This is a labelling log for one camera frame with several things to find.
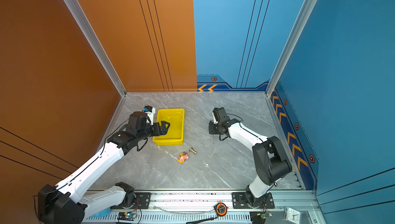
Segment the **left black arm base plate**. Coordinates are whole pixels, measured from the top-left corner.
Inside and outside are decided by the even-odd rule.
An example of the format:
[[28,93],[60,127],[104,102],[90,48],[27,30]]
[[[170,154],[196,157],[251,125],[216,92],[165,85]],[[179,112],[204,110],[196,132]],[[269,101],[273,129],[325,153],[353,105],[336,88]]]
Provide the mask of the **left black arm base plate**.
[[150,192],[137,192],[134,193],[135,197],[131,204],[122,206],[112,206],[111,210],[147,210],[150,205],[151,193]]

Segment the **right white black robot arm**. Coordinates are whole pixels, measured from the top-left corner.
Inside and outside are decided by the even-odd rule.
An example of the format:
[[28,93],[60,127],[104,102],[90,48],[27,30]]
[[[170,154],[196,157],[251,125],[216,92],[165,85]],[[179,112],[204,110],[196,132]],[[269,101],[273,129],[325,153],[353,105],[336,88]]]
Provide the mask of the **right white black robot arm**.
[[276,136],[260,135],[247,128],[242,121],[230,119],[223,107],[214,108],[208,130],[209,134],[218,135],[221,141],[231,138],[252,151],[257,176],[246,187],[242,201],[250,208],[267,208],[267,201],[272,199],[271,188],[293,171],[281,140]]

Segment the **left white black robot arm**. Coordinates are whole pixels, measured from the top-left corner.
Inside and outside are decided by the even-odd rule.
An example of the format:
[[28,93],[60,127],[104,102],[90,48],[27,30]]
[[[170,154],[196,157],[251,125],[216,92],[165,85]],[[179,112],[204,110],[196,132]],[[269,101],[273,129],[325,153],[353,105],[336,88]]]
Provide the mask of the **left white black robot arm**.
[[133,149],[141,151],[140,141],[164,136],[171,124],[153,122],[155,109],[146,106],[142,112],[132,113],[126,123],[113,132],[103,147],[84,165],[55,186],[44,186],[37,195],[35,212],[44,224],[80,224],[96,213],[120,206],[137,207],[137,197],[132,186],[119,182],[115,186],[91,197],[84,197],[93,183],[115,162]]

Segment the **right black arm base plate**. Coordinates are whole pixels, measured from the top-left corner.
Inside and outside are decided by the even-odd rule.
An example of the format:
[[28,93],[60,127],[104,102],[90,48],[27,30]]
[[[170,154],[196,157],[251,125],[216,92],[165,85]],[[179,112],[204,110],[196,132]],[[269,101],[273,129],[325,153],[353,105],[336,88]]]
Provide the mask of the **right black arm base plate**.
[[249,192],[233,192],[231,194],[234,209],[274,209],[274,199],[270,192],[256,198]]

